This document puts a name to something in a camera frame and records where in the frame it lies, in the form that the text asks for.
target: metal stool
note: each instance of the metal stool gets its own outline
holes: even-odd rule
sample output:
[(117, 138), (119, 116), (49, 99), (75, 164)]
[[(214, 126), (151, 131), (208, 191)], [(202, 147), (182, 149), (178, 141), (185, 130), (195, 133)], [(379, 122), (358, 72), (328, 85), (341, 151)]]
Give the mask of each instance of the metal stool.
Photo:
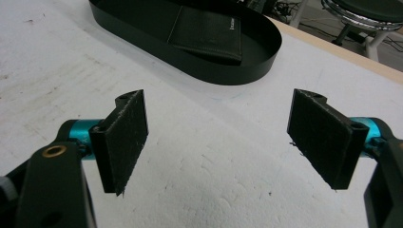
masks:
[(351, 27), (376, 31), (375, 38), (366, 38), (368, 58), (378, 61), (377, 46), (388, 33), (403, 26), (403, 1), (400, 0), (321, 0), (323, 7), (346, 23), (344, 29), (332, 42), (341, 46), (341, 41)]

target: black case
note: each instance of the black case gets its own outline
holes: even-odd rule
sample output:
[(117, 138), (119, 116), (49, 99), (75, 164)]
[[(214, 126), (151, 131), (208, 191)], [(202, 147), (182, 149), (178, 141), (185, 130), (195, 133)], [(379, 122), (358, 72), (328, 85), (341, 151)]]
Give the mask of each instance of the black case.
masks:
[(239, 65), (240, 20), (233, 16), (182, 6), (168, 44), (207, 61)]
[[(95, 20), (188, 75), (212, 84), (242, 85), (270, 70), (281, 46), (281, 34), (265, 16), (230, 0), (89, 0)], [(167, 42), (180, 8), (231, 15), (240, 19), (240, 65), (207, 61)]]

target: screw hole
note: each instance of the screw hole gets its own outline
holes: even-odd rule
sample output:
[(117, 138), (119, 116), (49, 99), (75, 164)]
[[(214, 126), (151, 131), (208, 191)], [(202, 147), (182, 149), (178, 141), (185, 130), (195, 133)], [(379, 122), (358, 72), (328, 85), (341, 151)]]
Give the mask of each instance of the screw hole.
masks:
[(45, 158), (53, 158), (65, 153), (66, 150), (67, 147), (65, 147), (64, 145), (54, 145), (45, 149), (42, 153), (42, 156), (44, 156)]
[(62, 213), (52, 212), (42, 218), (41, 227), (50, 227), (56, 225), (62, 219)]

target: cable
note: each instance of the cable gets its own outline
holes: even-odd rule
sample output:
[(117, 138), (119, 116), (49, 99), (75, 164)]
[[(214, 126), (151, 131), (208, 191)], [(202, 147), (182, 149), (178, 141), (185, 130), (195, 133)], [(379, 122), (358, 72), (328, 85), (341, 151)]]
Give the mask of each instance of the cable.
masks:
[[(306, 24), (303, 24), (303, 23), (299, 23), (301, 26), (304, 26), (304, 27), (306, 27), (306, 28), (309, 28), (309, 29), (313, 29), (313, 30), (315, 30), (315, 31), (318, 31), (319, 33), (321, 33), (322, 35), (325, 35), (325, 36), (327, 36), (327, 37), (332, 37), (332, 38), (337, 38), (337, 36), (336, 35), (333, 35), (333, 34), (331, 34), (331, 33), (329, 33), (329, 32), (327, 32), (327, 31), (325, 31), (325, 30), (322, 30), (322, 29), (320, 29), (320, 28), (316, 28), (316, 27), (313, 27), (313, 26), (309, 26), (309, 25), (306, 25)], [(355, 42), (354, 40), (350, 40), (350, 39), (344, 39), (345, 41), (348, 41), (348, 42)]]
[(332, 17), (323, 17), (323, 18), (306, 18), (303, 17), (303, 19), (301, 21), (325, 21), (325, 20), (329, 20), (329, 21), (340, 21), (339, 19), (336, 18), (332, 18)]
[(394, 48), (398, 52), (401, 52), (401, 53), (403, 52), (403, 46), (399, 45), (399, 43), (403, 44), (403, 41), (395, 41), (389, 36), (387, 36), (386, 38), (388, 38), (389, 41), (388, 40), (383, 40), (383, 43), (385, 43), (387, 45), (390, 45), (392, 48)]
[(310, 19), (310, 18), (304, 18), (304, 17), (302, 17), (302, 20), (300, 20), (300, 22), (313, 22), (313, 23), (318, 23), (318, 24), (321, 24), (321, 25), (326, 26), (326, 27), (329, 27), (329, 28), (338, 29), (338, 30), (340, 30), (340, 31), (343, 29), (343, 28), (341, 28), (341, 27), (331, 26), (331, 25), (328, 25), (328, 24), (326, 24), (326, 23), (320, 22), (320, 21), (327, 20), (327, 19), (333, 20), (334, 18)]
[(300, 5), (301, 3), (299, 2), (299, 3), (295, 3), (294, 4), (294, 6), (293, 7), (291, 7), (291, 9), (290, 10), (295, 10), (295, 11), (298, 11), (298, 9), (299, 9), (299, 5)]

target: brass insert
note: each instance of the brass insert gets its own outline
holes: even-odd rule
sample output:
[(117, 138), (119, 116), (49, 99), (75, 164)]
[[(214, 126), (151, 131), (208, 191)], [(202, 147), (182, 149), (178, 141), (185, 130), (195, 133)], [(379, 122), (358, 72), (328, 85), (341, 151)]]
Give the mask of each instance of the brass insert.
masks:
[(45, 158), (54, 158), (57, 157), (63, 153), (65, 153), (67, 150), (67, 147), (65, 145), (53, 145), (49, 148), (47, 148), (46, 150), (44, 150), (44, 152), (42, 152), (42, 156), (44, 156)]

